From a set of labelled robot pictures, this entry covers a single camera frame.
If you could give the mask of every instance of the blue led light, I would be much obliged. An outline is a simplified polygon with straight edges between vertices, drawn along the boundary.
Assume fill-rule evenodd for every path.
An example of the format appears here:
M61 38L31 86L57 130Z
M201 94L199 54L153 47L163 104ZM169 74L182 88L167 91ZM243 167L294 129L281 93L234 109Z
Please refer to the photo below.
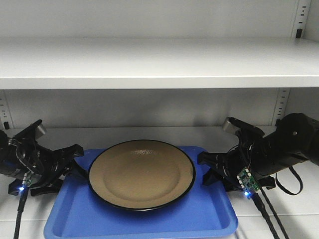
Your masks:
M251 192L250 191L245 191L244 195L246 196L246 198L250 199L251 197Z

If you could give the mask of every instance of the white shelf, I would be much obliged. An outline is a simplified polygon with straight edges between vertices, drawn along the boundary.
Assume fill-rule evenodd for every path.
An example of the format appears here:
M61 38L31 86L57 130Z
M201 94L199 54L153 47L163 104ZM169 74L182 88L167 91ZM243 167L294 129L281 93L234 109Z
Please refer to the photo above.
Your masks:
M261 127L271 133L274 127ZM20 129L10 129L6 133L12 136ZM116 143L131 139L157 139L175 145L195 145L210 152L226 152L237 143L234 135L225 133L221 127L136 127L136 128L56 128L48 129L39 143L51 149L66 147L74 143L88 148L107 148ZM297 196L290 196L279 188L266 190L266 193L281 218L291 239L319 238L319 175L318 167L310 162L295 166L304 182L304 190ZM289 170L278 175L280 182L295 191L298 182ZM0 239L12 238L18 197L7 194L7 185L13 179L0 175ZM235 234L225 239L272 238L264 219L251 200L239 192L228 193L236 212L239 227ZM43 239L43 228L53 206L56 195L29 197L22 215L21 239ZM275 228L279 227L273 220Z
M319 87L319 43L290 38L0 38L1 89Z

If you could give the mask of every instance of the metal shelving unit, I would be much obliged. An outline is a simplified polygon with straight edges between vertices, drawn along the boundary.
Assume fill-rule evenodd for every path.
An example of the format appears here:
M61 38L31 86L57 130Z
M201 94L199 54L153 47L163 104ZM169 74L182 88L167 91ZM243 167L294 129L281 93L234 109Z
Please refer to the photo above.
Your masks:
M152 138L227 151L237 141L220 128L226 116L266 133L287 113L319 119L318 12L316 0L0 0L1 125L14 134L42 118L52 129L39 143L52 149ZM318 238L318 170L296 169L302 194L269 197L291 239ZM18 198L0 181L8 239ZM250 201L229 197L239 228L227 239L271 238ZM21 239L44 238L54 199L28 199Z

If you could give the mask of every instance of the blue tray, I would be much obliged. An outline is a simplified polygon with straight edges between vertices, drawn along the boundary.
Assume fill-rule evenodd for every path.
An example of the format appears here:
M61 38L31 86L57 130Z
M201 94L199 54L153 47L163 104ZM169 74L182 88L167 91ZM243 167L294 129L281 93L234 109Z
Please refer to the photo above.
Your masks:
M208 170L197 165L200 147L180 147L193 160L193 188L175 203L152 211L115 208L98 198L86 180L68 176L44 228L46 239L186 239L221 237L236 231L238 221L223 185L202 186ZM90 149L76 161L88 169L104 149Z

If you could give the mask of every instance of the plate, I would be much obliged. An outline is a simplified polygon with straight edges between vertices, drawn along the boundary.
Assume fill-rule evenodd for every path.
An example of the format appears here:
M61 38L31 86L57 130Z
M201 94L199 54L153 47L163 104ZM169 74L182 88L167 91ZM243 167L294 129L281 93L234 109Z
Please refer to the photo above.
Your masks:
M113 206L151 210L184 196L195 180L191 159L161 141L133 140L117 144L91 164L91 189Z

